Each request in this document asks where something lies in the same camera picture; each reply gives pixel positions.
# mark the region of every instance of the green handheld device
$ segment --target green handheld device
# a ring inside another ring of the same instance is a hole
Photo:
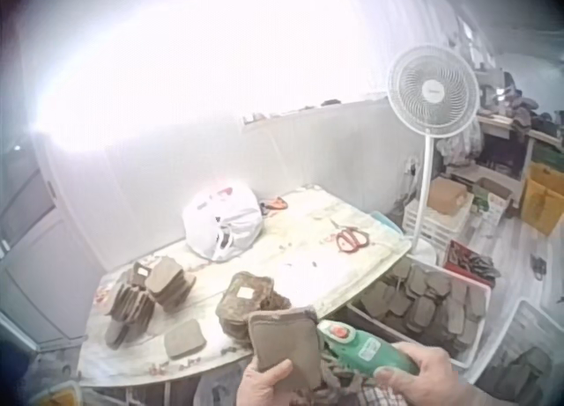
[[[419,374],[419,368],[407,355],[366,331],[328,320],[319,322],[317,329],[342,365],[368,377],[372,377],[380,366],[393,366],[413,375]]]

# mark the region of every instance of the scissors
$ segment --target scissors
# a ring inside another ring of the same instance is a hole
[[[362,232],[357,227],[339,225],[333,220],[331,220],[331,223],[335,228],[340,229],[340,232],[337,233],[336,242],[341,252],[353,254],[370,244],[368,233]]]

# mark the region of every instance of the hand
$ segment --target hand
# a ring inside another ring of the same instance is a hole
[[[253,357],[243,373],[237,390],[237,406],[287,406],[292,393],[274,394],[274,385],[290,375],[292,361],[286,359],[264,373],[258,372],[257,362],[257,358]]]
[[[375,372],[378,385],[391,388],[414,406],[471,404],[464,397],[466,387],[458,381],[446,351],[412,343],[396,343],[394,347],[413,359],[419,375],[385,366]]]

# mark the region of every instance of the red scissors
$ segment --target red scissors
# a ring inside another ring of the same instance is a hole
[[[337,246],[341,252],[353,254],[370,244],[368,233],[362,232],[357,227],[339,225],[333,220],[331,220],[331,223],[333,223],[335,228],[342,229],[337,233],[336,237]]]
[[[281,197],[277,197],[276,199],[271,201],[261,201],[259,204],[261,206],[261,212],[263,213],[263,215],[267,215],[269,210],[288,209],[288,203]]]

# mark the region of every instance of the white standing fan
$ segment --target white standing fan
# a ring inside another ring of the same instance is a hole
[[[419,236],[429,197],[434,139],[454,136],[471,124],[479,108],[478,81],[470,65],[455,51],[425,45],[405,51],[393,63],[388,97],[397,117],[425,136],[423,177],[412,241],[412,255],[420,256],[429,246]]]

